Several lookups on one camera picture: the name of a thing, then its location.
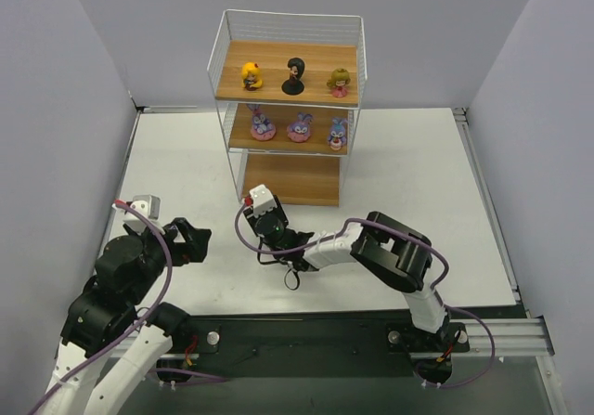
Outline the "purple bunny pink donut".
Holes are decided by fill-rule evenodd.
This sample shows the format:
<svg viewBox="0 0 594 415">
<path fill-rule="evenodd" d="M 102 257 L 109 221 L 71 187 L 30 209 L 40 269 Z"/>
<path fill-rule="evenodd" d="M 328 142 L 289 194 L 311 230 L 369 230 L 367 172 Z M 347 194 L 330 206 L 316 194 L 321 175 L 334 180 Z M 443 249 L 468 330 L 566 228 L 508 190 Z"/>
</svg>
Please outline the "purple bunny pink donut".
<svg viewBox="0 0 594 415">
<path fill-rule="evenodd" d="M 277 129 L 261 110 L 261 106 L 248 103 L 247 108 L 252 114 L 252 137 L 258 141 L 272 139 L 276 135 Z"/>
<path fill-rule="evenodd" d="M 294 143 L 306 142 L 311 136 L 312 121 L 312 114 L 299 112 L 297 115 L 297 120 L 287 126 L 287 135 L 289 140 Z"/>
</svg>

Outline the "small purple bunny toy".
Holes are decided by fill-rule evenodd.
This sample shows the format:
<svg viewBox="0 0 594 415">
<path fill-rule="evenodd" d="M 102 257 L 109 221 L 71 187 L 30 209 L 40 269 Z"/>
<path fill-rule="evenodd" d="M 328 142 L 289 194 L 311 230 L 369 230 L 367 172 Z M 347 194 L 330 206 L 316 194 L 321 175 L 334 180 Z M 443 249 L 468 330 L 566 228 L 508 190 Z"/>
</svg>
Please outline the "small purple bunny toy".
<svg viewBox="0 0 594 415">
<path fill-rule="evenodd" d="M 347 124 L 348 120 L 346 118 L 335 117 L 332 119 L 327 137 L 327 142 L 331 150 L 340 151 L 347 145 Z"/>
</svg>

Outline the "black haired doll toy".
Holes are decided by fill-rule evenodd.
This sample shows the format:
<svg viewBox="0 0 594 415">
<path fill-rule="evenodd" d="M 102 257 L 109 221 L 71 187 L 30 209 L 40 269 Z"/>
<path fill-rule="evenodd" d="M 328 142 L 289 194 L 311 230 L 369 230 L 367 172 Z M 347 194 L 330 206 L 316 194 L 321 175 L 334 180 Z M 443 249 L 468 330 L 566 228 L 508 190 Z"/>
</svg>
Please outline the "black haired doll toy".
<svg viewBox="0 0 594 415">
<path fill-rule="evenodd" d="M 286 95 L 300 95 L 304 91 L 302 77 L 305 71 L 305 62 L 301 58 L 290 58 L 287 67 L 289 78 L 282 84 L 281 90 Z"/>
</svg>

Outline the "yellow haired doll toy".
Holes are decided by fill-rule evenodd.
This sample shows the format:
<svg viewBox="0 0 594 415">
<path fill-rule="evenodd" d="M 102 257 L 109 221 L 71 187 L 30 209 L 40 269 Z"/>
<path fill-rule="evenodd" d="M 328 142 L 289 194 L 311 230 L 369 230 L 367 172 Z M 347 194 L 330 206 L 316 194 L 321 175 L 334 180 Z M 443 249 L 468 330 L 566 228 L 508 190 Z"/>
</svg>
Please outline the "yellow haired doll toy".
<svg viewBox="0 0 594 415">
<path fill-rule="evenodd" d="M 261 68 L 256 62 L 247 62 L 241 68 L 242 86 L 247 91 L 260 89 L 264 82 Z"/>
</svg>

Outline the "blonde pink dress doll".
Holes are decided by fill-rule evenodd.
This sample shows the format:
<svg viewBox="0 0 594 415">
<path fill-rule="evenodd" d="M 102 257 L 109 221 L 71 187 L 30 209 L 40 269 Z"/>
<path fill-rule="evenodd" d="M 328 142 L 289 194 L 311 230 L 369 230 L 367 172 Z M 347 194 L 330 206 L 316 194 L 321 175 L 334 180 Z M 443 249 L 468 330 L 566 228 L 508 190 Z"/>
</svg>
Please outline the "blonde pink dress doll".
<svg viewBox="0 0 594 415">
<path fill-rule="evenodd" d="M 327 80 L 327 88 L 336 98 L 346 97 L 350 82 L 350 72 L 345 68 L 338 68 L 330 74 L 330 78 Z"/>
</svg>

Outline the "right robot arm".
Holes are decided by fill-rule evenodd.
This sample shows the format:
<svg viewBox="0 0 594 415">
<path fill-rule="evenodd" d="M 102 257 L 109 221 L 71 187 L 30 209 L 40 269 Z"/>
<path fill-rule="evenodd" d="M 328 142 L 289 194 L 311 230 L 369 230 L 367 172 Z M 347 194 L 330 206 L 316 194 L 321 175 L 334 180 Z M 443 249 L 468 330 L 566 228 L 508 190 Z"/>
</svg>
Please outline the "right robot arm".
<svg viewBox="0 0 594 415">
<path fill-rule="evenodd" d="M 448 315 L 436 286 L 446 278 L 449 263 L 419 232 L 380 212 L 350 217 L 333 233 L 295 231 L 275 195 L 245 198 L 238 215 L 246 218 L 259 245 L 237 230 L 239 240 L 259 256 L 272 256 L 271 265 L 298 275 L 357 262 L 404 295 L 415 329 L 445 335 Z"/>
</svg>

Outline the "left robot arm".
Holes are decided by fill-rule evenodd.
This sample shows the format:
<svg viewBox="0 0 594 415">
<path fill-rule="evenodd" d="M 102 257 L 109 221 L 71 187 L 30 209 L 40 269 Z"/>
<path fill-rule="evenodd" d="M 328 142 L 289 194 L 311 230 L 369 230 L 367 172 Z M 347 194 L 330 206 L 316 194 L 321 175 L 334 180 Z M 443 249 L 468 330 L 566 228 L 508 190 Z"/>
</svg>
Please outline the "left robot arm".
<svg viewBox="0 0 594 415">
<path fill-rule="evenodd" d="M 163 227 L 135 217 L 123 228 L 69 307 L 54 374 L 33 414 L 82 413 L 111 350 L 163 309 L 174 269 L 203 262 L 212 236 L 183 217 Z"/>
</svg>

